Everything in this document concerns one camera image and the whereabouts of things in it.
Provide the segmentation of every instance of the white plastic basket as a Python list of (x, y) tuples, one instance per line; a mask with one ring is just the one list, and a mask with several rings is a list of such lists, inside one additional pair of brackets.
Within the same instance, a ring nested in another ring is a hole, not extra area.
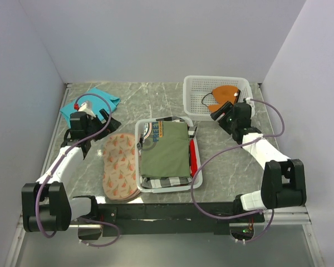
[[(239, 102), (251, 97), (251, 87), (244, 78), (219, 77), (219, 76), (187, 76), (183, 82), (183, 106), (184, 112), (194, 121), (212, 121), (210, 111), (202, 104), (202, 99), (207, 93), (222, 85), (236, 86), (240, 91)], [(206, 105), (217, 104), (212, 95), (204, 101)], [(251, 102), (252, 116), (255, 114), (254, 102)]]
[[(188, 117), (181, 117), (188, 126), (193, 126), (193, 121)], [(144, 125), (145, 123), (154, 122), (156, 121), (155, 118), (149, 118), (146, 120), (140, 120), (135, 125), (135, 148), (137, 151), (137, 143), (139, 142), (140, 135), (144, 133)], [(195, 146), (195, 157), (197, 158), (197, 167), (200, 167), (200, 158), (199, 158), (199, 150), (197, 139), (194, 137), (194, 146)], [(140, 154), (137, 152), (135, 153), (135, 170), (136, 170), (136, 183), (137, 188), (144, 193), (166, 193), (166, 192), (177, 192), (177, 191), (187, 191), (190, 190), (190, 185), (185, 186), (174, 186), (174, 187), (165, 187), (165, 188), (144, 188), (141, 185), (141, 177), (140, 177), (140, 161), (141, 157)], [(203, 175), (202, 172), (198, 173), (197, 179), (195, 181), (193, 188), (198, 188), (202, 185), (203, 182)]]

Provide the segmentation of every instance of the pink oval mat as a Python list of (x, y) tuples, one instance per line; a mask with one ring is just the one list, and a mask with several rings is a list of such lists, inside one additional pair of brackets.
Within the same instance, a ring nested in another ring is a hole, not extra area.
[(111, 200), (127, 200), (139, 191), (136, 185), (135, 136), (130, 133), (109, 135), (104, 144), (102, 187)]

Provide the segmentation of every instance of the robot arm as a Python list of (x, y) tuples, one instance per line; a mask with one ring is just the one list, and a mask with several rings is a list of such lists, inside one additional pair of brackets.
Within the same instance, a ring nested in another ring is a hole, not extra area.
[(211, 114), (212, 119), (232, 135), (238, 144), (262, 138), (251, 145), (243, 146), (264, 169), (261, 190), (237, 196), (234, 200), (234, 212), (305, 204), (307, 195), (303, 163), (280, 153), (263, 138), (259, 129), (251, 126), (251, 109), (245, 101), (235, 105), (227, 102)]
[[(65, 133), (57, 158), (35, 183), (25, 184), (22, 188), (23, 226), (26, 231), (39, 231), (35, 214), (35, 201), (38, 188), (47, 176), (51, 176), (51, 178), (45, 185), (40, 199), (40, 218), (44, 229), (64, 231), (69, 227), (71, 220), (83, 215), (91, 217), (97, 215), (97, 202), (93, 196), (78, 196), (69, 200), (65, 187), (78, 165), (86, 157), (91, 147), (91, 141), (104, 138), (114, 132), (121, 123), (111, 118), (105, 131), (80, 143), (68, 153), (66, 151), (77, 141), (97, 133), (105, 126), (109, 116), (104, 109), (100, 110), (100, 113), (104, 117), (105, 123), (102, 123), (93, 113), (89, 102), (85, 102), (77, 112), (72, 113), (70, 116), (71, 128)], [(58, 168), (51, 173), (58, 162), (60, 162)], [(43, 203), (46, 199), (49, 199), (48, 204)]]

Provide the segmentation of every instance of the red cloth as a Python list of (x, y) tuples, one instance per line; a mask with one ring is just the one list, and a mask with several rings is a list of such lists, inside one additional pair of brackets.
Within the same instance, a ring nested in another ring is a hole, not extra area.
[(190, 146), (190, 174), (193, 178), (198, 169), (197, 156), (195, 154), (195, 146), (193, 139), (191, 140), (189, 146)]

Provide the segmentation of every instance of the orange cloth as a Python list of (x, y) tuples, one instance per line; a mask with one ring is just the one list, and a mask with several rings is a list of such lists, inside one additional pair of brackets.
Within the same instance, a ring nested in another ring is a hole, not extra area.
[(220, 109), (227, 101), (235, 104), (239, 100), (240, 90), (236, 86), (223, 85), (215, 88), (212, 94), (219, 104), (208, 106), (211, 113)]

